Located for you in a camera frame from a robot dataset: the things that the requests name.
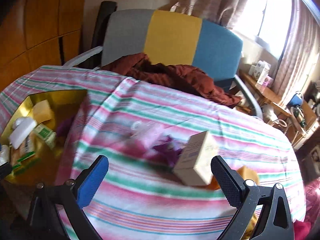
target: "red fabric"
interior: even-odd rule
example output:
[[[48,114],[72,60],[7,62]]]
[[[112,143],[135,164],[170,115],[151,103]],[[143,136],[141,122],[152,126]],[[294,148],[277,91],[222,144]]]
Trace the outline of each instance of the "red fabric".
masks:
[[[314,225],[317,217],[320,215],[320,178],[315,179],[310,184],[304,187],[306,193],[307,211],[305,222],[310,222]]]
[[[164,66],[161,63],[152,65],[144,53],[121,57],[101,69],[202,96],[230,108],[235,107],[241,100],[240,97],[225,93],[222,88],[215,86],[213,79],[199,68],[189,65]]]
[[[301,222],[296,220],[293,223],[294,228],[294,240],[304,240],[310,232],[310,222]]]

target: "brown blanket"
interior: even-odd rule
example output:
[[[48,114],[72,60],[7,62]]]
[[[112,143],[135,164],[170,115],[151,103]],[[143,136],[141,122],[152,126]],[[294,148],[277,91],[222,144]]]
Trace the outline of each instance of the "brown blanket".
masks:
[[[144,53],[121,57],[101,69],[201,96],[230,108],[241,100],[215,86],[213,79],[199,68],[189,65],[165,66],[161,63],[152,65]]]

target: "yellow chair panel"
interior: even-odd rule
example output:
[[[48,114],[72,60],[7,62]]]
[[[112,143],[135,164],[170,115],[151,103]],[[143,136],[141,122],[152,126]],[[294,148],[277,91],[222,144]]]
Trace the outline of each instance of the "yellow chair panel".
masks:
[[[153,64],[191,65],[196,52],[202,19],[155,10],[144,46]]]

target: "small white box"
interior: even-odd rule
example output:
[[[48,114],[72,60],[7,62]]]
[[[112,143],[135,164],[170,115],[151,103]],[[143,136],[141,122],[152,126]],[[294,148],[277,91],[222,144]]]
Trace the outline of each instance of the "small white box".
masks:
[[[261,69],[261,73],[258,77],[258,80],[257,80],[257,84],[259,85],[262,85],[266,79],[266,77],[268,76],[269,74],[269,71],[270,71],[270,66],[267,62],[263,62],[264,63],[264,66],[263,68]]]
[[[249,70],[249,73],[248,73],[249,76],[252,76],[252,75],[253,75],[255,68],[256,68],[255,65],[251,65],[250,70]]]
[[[209,131],[192,135],[183,149],[173,173],[187,186],[205,186],[212,180],[211,160],[218,145]]]

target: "dark wooden panel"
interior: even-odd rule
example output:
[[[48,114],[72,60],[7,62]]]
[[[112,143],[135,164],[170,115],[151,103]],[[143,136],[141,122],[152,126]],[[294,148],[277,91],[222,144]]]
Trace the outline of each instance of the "dark wooden panel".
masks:
[[[58,35],[59,0],[27,0],[25,31],[27,48]]]
[[[23,28],[26,0],[17,0],[0,25],[0,66],[26,51]]]
[[[30,72],[30,65],[27,53],[23,53],[16,57],[7,65],[0,67],[0,91],[5,89],[17,78],[28,74]]]
[[[313,135],[311,135],[308,141],[306,141],[306,143],[297,151],[297,158],[305,158],[317,145],[320,145],[320,128],[318,128]]]
[[[31,70],[43,65],[61,65],[58,38],[41,43],[29,49],[27,53]]]
[[[79,55],[80,31],[69,33],[62,37],[64,61]]]
[[[84,0],[60,0],[59,35],[80,30],[83,21]]]

